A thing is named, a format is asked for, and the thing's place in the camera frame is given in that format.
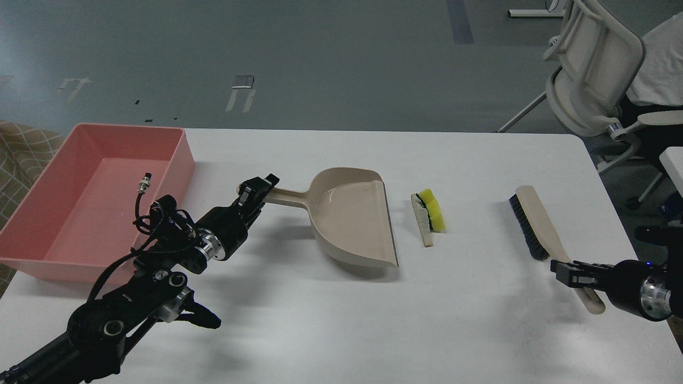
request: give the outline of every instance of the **chair armrest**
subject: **chair armrest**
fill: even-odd
[[[638,121],[648,126],[683,125],[683,111],[644,113],[638,116]]]

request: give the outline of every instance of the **beige dustpan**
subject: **beige dustpan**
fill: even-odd
[[[339,261],[398,266],[385,186],[375,171],[326,169],[307,192],[274,188],[266,202],[307,210],[318,244]]]

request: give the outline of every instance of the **pink tray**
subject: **pink tray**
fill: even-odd
[[[194,169],[181,128],[79,124],[0,232],[0,262],[40,279],[92,283],[146,237],[132,224],[144,174],[152,186],[143,215],[163,195],[182,201]],[[128,262],[110,281],[132,271]]]

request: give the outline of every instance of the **brush bristles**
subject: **brush bristles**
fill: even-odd
[[[531,257],[541,261],[550,257],[548,251],[538,242],[536,234],[533,233],[533,228],[527,219],[527,215],[524,213],[524,208],[522,208],[522,204],[519,202],[517,195],[513,195],[508,201],[510,202],[510,206],[512,206],[514,215],[517,217],[517,221],[519,221],[519,225],[522,227],[524,239],[527,241]]]

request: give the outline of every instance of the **brush handle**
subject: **brush handle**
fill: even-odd
[[[515,194],[517,194],[517,198],[524,210],[524,214],[529,220],[533,233],[543,248],[557,261],[572,262],[572,259],[567,256],[562,247],[559,235],[553,226],[553,222],[550,221],[550,217],[543,207],[543,203],[541,203],[536,190],[531,185],[523,185],[517,188]],[[588,312],[592,314],[604,312],[605,305],[593,288],[575,288],[574,290]]]

